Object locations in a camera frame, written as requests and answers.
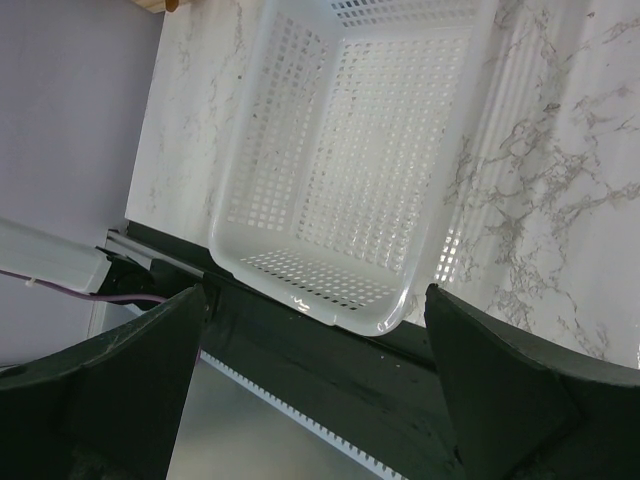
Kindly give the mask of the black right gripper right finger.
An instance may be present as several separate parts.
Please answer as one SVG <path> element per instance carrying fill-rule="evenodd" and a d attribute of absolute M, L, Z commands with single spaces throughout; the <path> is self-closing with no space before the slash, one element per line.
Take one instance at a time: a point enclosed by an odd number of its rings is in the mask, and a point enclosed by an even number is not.
<path fill-rule="evenodd" d="M 638 478 L 638 370 L 511 326 L 436 284 L 424 317 L 468 478 Z"/>

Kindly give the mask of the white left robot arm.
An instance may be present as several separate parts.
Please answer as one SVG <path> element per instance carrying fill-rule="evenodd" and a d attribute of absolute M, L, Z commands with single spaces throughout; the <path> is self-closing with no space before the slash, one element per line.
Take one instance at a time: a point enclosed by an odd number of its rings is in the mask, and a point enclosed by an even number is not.
<path fill-rule="evenodd" d="M 162 479 L 169 470 L 200 338 L 210 317 L 200 284 L 153 279 L 135 262 L 19 223 L 1 223 L 1 271 L 107 303 L 137 318 L 1 373 L 5 479 Z"/>

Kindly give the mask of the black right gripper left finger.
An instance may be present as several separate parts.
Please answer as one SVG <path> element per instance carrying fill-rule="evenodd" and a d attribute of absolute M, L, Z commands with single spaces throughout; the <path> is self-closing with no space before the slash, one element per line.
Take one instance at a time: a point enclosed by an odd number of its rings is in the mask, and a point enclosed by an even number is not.
<path fill-rule="evenodd" d="M 202 287 L 1 373 L 4 479 L 166 477 L 208 318 Z"/>

